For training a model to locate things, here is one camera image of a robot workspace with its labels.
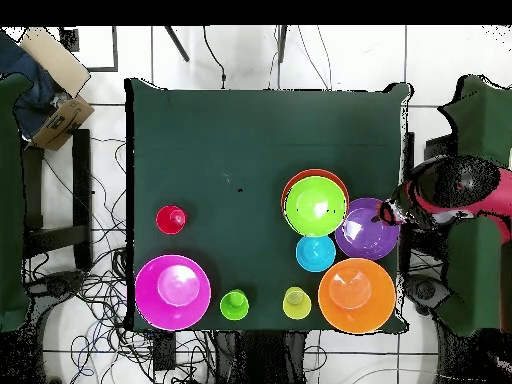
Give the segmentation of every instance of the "metal pole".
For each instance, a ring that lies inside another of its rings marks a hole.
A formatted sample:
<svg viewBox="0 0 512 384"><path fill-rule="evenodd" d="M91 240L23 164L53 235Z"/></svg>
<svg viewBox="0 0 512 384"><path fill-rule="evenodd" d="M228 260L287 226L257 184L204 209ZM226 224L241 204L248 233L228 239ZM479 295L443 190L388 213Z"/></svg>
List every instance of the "metal pole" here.
<svg viewBox="0 0 512 384"><path fill-rule="evenodd" d="M189 62L190 59L189 59L189 57L187 55L187 52L185 51L185 49L181 45L180 40L178 40L178 37L176 37L176 34L172 30L172 28L171 27L167 27L167 26L164 26L164 28L167 30L169 36L172 38L172 41L174 42L174 45L176 46L176 48L180 52L181 57L183 57L183 60L185 60L185 62Z"/></svg>
<svg viewBox="0 0 512 384"><path fill-rule="evenodd" d="M279 37L278 37L278 62L283 63L284 59L284 46L286 44L286 28L288 28L288 25L281 25L279 27Z"/></svg>

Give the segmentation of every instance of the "cardboard box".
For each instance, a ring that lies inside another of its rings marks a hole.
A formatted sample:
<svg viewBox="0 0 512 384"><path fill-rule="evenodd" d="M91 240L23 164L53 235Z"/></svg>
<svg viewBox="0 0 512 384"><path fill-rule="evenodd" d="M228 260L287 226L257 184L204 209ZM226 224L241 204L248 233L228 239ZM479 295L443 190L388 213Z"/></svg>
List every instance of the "cardboard box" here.
<svg viewBox="0 0 512 384"><path fill-rule="evenodd" d="M43 27L27 30L20 41L20 47L45 68L71 96L71 100L66 100L32 138L33 146L59 150L73 131L94 112L94 109L78 95L91 75L85 66Z"/></svg>

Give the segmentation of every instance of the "red cup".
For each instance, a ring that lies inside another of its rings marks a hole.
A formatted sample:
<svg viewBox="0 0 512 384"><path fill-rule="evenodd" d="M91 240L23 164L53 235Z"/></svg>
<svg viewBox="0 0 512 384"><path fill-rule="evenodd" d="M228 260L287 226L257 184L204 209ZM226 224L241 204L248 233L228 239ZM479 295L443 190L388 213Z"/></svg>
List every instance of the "red cup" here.
<svg viewBox="0 0 512 384"><path fill-rule="evenodd" d="M178 234L186 222L187 215L178 206L164 206L156 214L156 225L165 234Z"/></svg>

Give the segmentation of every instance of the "yellow-green cup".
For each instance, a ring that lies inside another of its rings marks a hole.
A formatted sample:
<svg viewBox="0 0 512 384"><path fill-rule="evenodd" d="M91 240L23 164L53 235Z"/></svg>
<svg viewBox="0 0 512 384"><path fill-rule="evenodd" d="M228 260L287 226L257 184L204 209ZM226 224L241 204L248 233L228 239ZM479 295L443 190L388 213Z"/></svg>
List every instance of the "yellow-green cup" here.
<svg viewBox="0 0 512 384"><path fill-rule="evenodd" d="M249 312L249 300L242 290L231 290L220 301L220 311L224 318L238 321Z"/></svg>
<svg viewBox="0 0 512 384"><path fill-rule="evenodd" d="M283 311L291 319L306 318L311 312L311 299L300 287L290 287L284 295Z"/></svg>

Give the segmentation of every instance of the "plastic cup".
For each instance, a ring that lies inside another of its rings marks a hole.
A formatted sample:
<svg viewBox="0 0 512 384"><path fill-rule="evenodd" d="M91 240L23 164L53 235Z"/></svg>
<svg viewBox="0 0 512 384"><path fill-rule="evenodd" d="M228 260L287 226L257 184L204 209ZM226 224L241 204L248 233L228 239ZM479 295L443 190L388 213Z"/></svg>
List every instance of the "plastic cup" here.
<svg viewBox="0 0 512 384"><path fill-rule="evenodd" d="M307 177L290 189L284 216L288 224L307 237L326 236L338 228L346 212L343 190L325 177Z"/></svg>
<svg viewBox="0 0 512 384"><path fill-rule="evenodd" d="M336 246L329 236L302 237L297 243L295 257L306 271L322 272L334 263Z"/></svg>
<svg viewBox="0 0 512 384"><path fill-rule="evenodd" d="M249 300L242 290L231 290L220 301L220 311L224 318L238 321L249 312Z"/></svg>
<svg viewBox="0 0 512 384"><path fill-rule="evenodd" d="M334 276L329 286L329 294L339 307L356 309L368 302L372 286L363 272L348 268Z"/></svg>
<svg viewBox="0 0 512 384"><path fill-rule="evenodd" d="M288 318L304 319L311 311L311 299L300 287L290 287L284 295L283 311Z"/></svg>
<svg viewBox="0 0 512 384"><path fill-rule="evenodd" d="M165 234L178 234L186 222L185 211L175 205L164 206L156 215L156 225Z"/></svg>
<svg viewBox="0 0 512 384"><path fill-rule="evenodd" d="M199 279L195 272L184 265L173 265L158 277L158 294L172 306L186 306L199 294Z"/></svg>

